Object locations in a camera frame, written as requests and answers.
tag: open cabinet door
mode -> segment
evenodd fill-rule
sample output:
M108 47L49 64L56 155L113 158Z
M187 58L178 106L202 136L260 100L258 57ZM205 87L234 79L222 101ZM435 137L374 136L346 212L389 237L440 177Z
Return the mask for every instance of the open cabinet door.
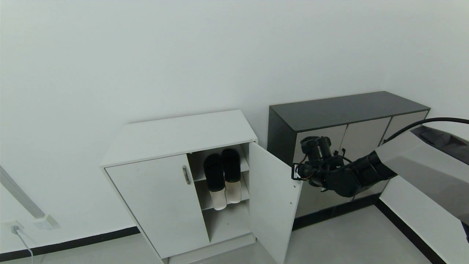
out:
M291 179L291 167L251 142L249 144L250 225L277 263L287 255L301 182Z

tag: shoe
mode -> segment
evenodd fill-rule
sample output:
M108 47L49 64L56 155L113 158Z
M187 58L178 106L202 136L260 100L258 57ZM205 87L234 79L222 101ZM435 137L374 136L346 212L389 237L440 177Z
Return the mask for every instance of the shoe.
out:
M227 206L227 200L220 155L212 154L205 159L204 173L207 178L206 182L212 198L213 208L217 211L224 209Z
M241 202L241 165L236 150L227 148L221 153L225 172L226 199L230 203Z

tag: cabinet top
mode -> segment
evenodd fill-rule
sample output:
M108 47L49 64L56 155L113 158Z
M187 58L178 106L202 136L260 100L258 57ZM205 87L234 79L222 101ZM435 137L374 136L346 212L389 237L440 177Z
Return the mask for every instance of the cabinet top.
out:
M295 132L355 123L430 108L388 92L271 105Z
M240 110L127 124L115 137L101 167L252 141L257 137Z

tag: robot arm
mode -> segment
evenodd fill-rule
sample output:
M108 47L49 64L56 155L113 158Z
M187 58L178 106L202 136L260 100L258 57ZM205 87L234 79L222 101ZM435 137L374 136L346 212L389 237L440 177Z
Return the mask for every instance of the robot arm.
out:
M377 182L400 175L458 218L468 233L469 141L426 126L406 131L408 127L354 162L344 157L345 150L343 155L332 155L327 137L307 137L301 146L308 161L296 167L300 178L295 179L354 197Z

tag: shoe cabinet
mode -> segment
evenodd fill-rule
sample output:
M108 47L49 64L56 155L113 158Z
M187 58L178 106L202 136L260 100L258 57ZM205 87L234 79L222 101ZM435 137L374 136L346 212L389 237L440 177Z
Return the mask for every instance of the shoe cabinet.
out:
M203 163L225 148L240 155L242 201L216 211ZM100 167L160 263L187 264L256 240L284 262L302 183L257 144L240 110L125 125Z

